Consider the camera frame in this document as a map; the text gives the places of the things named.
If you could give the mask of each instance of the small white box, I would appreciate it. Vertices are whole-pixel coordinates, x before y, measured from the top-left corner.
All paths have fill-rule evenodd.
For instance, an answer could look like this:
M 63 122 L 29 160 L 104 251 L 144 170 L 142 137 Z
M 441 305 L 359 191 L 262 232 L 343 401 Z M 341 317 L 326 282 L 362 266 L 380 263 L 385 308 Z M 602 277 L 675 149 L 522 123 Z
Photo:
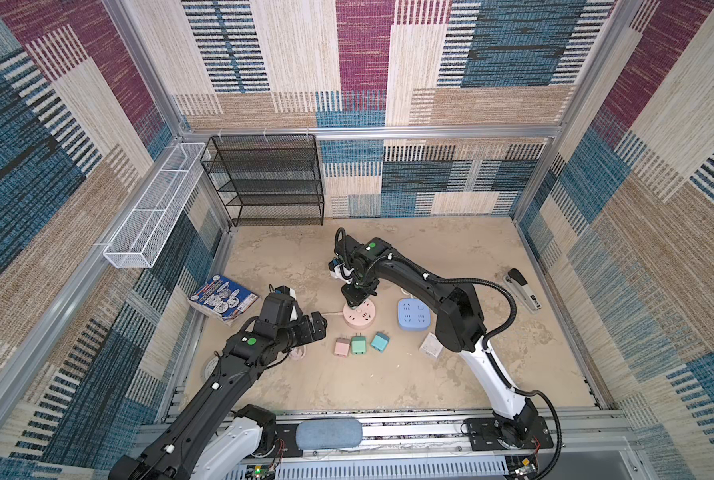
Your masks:
M 434 333 L 429 332 L 426 334 L 424 342 L 421 343 L 419 351 L 430 359 L 437 360 L 440 358 L 440 353 L 442 353 L 442 344 L 437 340 L 437 336 Z

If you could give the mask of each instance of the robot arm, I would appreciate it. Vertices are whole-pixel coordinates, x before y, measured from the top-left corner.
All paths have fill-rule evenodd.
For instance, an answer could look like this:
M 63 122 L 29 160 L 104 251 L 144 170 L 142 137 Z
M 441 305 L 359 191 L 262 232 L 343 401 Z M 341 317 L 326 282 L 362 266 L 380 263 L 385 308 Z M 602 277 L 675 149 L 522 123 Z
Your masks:
M 237 400 L 264 370 L 274 366 L 279 353 L 325 338 L 327 321 L 319 312 L 313 312 L 311 319 L 304 315 L 294 295 L 285 286 L 270 293 L 261 314 L 249 319 L 227 340 L 210 378 L 170 428 L 138 458 L 123 456 L 118 460 L 109 478 L 222 478 L 249 454 L 271 451 L 275 415 L 252 405 L 240 409 L 227 431 L 208 443 Z M 247 331 L 253 321 L 253 330 Z
M 333 277 L 346 283 L 341 292 L 351 307 L 375 295 L 380 279 L 399 285 L 428 305 L 437 314 L 438 340 L 446 349 L 460 353 L 490 399 L 497 420 L 497 441 L 505 448 L 533 448 L 534 436 L 545 428 L 544 419 L 527 398 L 537 391 L 517 389 L 490 344 L 490 338 L 515 319 L 516 304 L 508 291 L 487 280 L 442 278 L 403 257 L 380 238 L 361 244 L 343 229 L 336 233 L 334 253 L 336 258 L 329 268 Z M 495 288 L 510 304 L 507 321 L 490 332 L 483 324 L 485 317 L 474 283 Z M 551 447 L 550 437 L 548 443 L 541 439 L 541 445 Z

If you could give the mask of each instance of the book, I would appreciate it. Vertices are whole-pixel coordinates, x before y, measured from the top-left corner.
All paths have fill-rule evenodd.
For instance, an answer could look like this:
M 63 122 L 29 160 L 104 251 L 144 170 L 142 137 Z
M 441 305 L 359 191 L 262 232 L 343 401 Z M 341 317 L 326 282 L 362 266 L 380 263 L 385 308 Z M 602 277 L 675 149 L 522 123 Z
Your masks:
M 258 298 L 258 295 L 226 276 L 214 275 L 189 297 L 189 303 L 199 312 L 230 323 Z

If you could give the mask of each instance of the blue power strip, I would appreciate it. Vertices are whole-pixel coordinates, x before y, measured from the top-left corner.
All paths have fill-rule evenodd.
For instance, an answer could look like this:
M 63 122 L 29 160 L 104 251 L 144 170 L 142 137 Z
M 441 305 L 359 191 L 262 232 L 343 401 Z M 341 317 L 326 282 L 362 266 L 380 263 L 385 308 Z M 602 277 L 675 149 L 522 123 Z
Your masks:
M 406 298 L 397 304 L 397 319 L 402 330 L 421 332 L 431 325 L 431 312 L 417 298 Z

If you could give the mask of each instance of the patterned fabric wall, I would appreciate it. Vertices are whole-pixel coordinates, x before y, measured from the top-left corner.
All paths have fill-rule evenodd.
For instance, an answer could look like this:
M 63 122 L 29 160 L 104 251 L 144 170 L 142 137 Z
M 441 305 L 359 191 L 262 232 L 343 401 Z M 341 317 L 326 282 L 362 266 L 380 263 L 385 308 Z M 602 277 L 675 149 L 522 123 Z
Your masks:
M 106 478 L 155 420 L 221 238 L 199 187 L 151 269 L 109 266 L 0 431 L 0 479 Z
M 545 124 L 614 0 L 131 0 L 192 128 Z
M 325 216 L 510 215 L 543 138 L 319 141 Z
M 0 0 L 0 371 L 169 140 L 100 0 Z
M 100 0 L 0 0 L 0 371 L 170 133 Z M 219 222 L 193 195 L 157 267 L 107 269 L 0 431 L 0 478 L 93 478 L 151 422 Z
M 660 478 L 714 478 L 714 1 L 643 3 L 521 226 Z

